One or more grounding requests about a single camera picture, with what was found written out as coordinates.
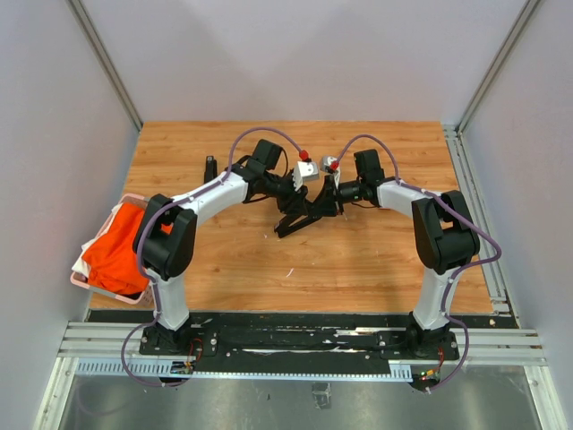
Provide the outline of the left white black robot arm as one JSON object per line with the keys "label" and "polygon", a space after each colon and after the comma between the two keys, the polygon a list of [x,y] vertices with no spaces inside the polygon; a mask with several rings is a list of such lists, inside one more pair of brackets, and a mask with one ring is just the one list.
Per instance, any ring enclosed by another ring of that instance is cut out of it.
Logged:
{"label": "left white black robot arm", "polygon": [[317,173],[303,155],[283,176],[273,174],[281,146],[261,140],[243,161],[232,163],[219,176],[188,193],[167,197],[158,193],[146,206],[133,240],[138,272],[149,282],[154,299],[154,319],[142,328],[140,352],[144,355],[182,355],[200,344],[210,356],[215,339],[198,334],[189,324],[184,273],[191,264],[198,228],[221,211],[248,203],[259,194],[276,200],[278,209],[306,211],[305,186]]}

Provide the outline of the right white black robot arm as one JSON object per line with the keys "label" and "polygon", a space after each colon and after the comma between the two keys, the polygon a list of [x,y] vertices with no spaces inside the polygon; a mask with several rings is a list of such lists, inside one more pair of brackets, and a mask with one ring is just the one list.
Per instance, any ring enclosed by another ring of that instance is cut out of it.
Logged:
{"label": "right white black robot arm", "polygon": [[342,183],[340,158],[325,156],[321,170],[334,181],[338,206],[368,201],[406,215],[413,221],[415,249],[423,271],[422,289],[406,328],[406,349],[425,358],[445,343],[453,323],[452,295],[462,271],[476,265],[480,229],[473,223],[464,195],[457,190],[436,193],[410,185],[399,175],[387,177],[376,150],[354,154],[357,179]]}

